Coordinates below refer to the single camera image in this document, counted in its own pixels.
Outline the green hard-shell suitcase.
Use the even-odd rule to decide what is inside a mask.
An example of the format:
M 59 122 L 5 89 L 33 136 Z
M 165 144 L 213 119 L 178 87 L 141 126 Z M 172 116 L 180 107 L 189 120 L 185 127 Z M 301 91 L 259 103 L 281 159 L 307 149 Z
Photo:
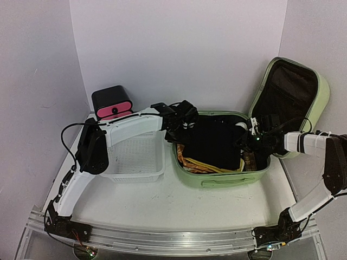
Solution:
M 252 117 L 276 114 L 280 126 L 269 132 L 285 134 L 288 132 L 308 132 L 313 129 L 326 107 L 330 96 L 328 82 L 316 71 L 292 60 L 276 57 L 268 65 L 264 78 L 252 102 L 248 114 L 230 111 L 199 111 L 200 115 L 236 115 L 248 120 Z M 225 188 L 251 184 L 263 177 L 268 171 L 271 156 L 292 158 L 297 153 L 287 152 L 282 145 L 276 145 L 270 155 L 255 153 L 256 171 L 244 171 L 245 162 L 241 150 L 242 170 L 225 173 L 196 174 L 183 168 L 177 159 L 176 145 L 172 154 L 175 171 L 179 180 L 188 187 Z

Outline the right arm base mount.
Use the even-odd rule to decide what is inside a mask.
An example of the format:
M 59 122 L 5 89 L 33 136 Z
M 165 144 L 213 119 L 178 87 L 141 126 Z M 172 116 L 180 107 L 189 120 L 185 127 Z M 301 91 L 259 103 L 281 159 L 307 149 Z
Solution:
M 260 226 L 252 230 L 256 246 L 274 243 L 288 243 L 301 236 L 301 222 L 294 222 L 290 216 L 280 216 L 276 225 Z

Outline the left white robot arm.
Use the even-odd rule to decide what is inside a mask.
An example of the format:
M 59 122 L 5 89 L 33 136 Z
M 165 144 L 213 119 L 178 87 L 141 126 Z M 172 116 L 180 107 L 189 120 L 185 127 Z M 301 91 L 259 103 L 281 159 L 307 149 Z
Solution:
M 74 206 L 86 186 L 109 166 L 108 148 L 148 132 L 165 131 L 168 142 L 186 144 L 198 121 L 198 111 L 187 100 L 168 106 L 156 103 L 149 108 L 116 119 L 80 123 L 82 132 L 73 165 L 60 182 L 57 195 L 49 202 L 50 225 L 62 237 L 73 232 L 70 222 Z

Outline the white perforated plastic basket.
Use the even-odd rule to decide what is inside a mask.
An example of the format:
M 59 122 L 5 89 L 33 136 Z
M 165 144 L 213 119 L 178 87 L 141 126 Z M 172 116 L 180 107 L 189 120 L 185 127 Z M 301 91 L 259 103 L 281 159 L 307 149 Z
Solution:
M 115 183 L 155 182 L 166 169 L 162 132 L 138 135 L 107 151 L 109 166 L 100 175 Z

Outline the black item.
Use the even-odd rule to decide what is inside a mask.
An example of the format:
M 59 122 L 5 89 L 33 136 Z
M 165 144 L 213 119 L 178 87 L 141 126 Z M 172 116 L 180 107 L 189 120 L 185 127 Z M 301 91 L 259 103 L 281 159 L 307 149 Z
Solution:
M 235 142 L 245 133 L 236 115 L 200 115 L 192 129 L 191 140 L 182 156 L 226 171 L 242 170 L 241 148 Z

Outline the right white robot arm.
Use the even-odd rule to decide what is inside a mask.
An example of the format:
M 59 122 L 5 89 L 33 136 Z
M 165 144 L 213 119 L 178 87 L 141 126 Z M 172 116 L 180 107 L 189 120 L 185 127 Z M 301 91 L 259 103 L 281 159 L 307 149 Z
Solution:
M 273 235 L 284 240 L 293 233 L 294 226 L 315 214 L 327 203 L 342 195 L 346 190 L 346 135 L 331 132 L 288 132 L 285 134 L 246 132 L 236 142 L 242 150 L 266 155 L 275 152 L 276 145 L 282 145 L 287 152 L 297 153 L 293 162 L 286 160 L 290 176 L 306 176 L 300 180 L 314 178 L 315 183 L 307 188 L 300 184 L 300 199 L 283 210 L 279 222 L 273 228 Z

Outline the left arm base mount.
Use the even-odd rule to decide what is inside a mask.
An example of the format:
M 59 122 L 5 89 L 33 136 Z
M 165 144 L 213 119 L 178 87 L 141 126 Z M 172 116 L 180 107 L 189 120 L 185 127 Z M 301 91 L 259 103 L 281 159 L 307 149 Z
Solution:
M 45 220 L 45 230 L 49 234 L 56 235 L 62 238 L 73 239 L 80 242 L 89 242 L 92 226 L 84 223 L 74 222 L 70 220 L 61 220 L 58 222 L 51 222 Z

